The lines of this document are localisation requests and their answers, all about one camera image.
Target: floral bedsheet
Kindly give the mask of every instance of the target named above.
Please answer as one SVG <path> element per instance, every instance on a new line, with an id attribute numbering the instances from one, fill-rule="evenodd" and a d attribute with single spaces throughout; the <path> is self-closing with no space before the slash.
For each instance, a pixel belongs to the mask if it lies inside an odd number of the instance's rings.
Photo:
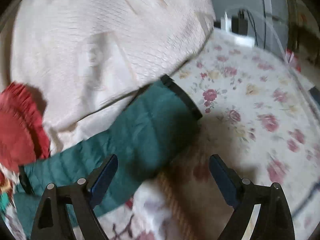
<path id="1" fill-rule="evenodd" d="M 308 239 L 320 221 L 319 125 L 288 68 L 215 29 L 198 57 L 172 78 L 203 113 L 198 138 L 171 169 L 199 239 L 217 239 L 233 212 L 210 175 L 212 154 L 255 184 L 279 182 L 296 239 Z M 258 212 L 256 206 L 243 239 L 250 238 Z"/>

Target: black elastic band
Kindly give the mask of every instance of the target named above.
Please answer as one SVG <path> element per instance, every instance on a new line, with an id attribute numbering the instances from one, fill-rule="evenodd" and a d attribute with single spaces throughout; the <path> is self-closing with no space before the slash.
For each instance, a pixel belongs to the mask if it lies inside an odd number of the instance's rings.
<path id="1" fill-rule="evenodd" d="M 28 176 L 26 172 L 24 171 L 23 166 L 19 166 L 19 180 L 22 188 L 28 195 L 34 195 L 33 188 L 31 187 L 30 181 L 28 179 Z"/>
<path id="2" fill-rule="evenodd" d="M 170 78 L 168 75 L 164 75 L 160 80 L 185 103 L 196 120 L 199 120 L 202 117 L 202 114 L 196 104 L 192 101 L 188 94 L 173 81 L 172 78 Z"/>

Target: black cable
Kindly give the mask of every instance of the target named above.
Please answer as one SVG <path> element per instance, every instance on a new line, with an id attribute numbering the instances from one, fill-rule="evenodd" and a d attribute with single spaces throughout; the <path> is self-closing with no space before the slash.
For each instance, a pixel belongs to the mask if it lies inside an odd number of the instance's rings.
<path id="1" fill-rule="evenodd" d="M 247 14 L 248 14 L 248 18 L 249 18 L 250 24 L 251 24 L 252 28 L 254 29 L 254 35 L 255 35 L 255 38 L 256 38 L 257 47 L 259 47 L 259 45 L 258 45 L 258 39 L 257 39 L 256 24 L 255 24 L 255 22 L 254 22 L 253 15 L 252 15 L 252 13 L 249 12 L 249 10 L 246 10 L 246 11 L 247 11 Z"/>

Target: white garment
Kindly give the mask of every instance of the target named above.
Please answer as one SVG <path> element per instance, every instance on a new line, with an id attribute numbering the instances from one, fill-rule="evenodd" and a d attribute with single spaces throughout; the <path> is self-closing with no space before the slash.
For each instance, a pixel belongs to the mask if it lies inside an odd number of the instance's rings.
<path id="1" fill-rule="evenodd" d="M 109 128 L 128 94 L 201 49 L 213 19 L 211 0 L 23 0 L 11 79 L 41 91 L 53 154 Z"/>

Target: red garment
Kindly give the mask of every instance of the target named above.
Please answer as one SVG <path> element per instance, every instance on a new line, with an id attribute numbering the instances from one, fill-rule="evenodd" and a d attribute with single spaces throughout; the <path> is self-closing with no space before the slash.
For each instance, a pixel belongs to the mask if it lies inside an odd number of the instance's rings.
<path id="1" fill-rule="evenodd" d="M 0 94 L 0 163 L 18 172 L 19 165 L 49 156 L 49 139 L 30 92 L 11 83 Z"/>

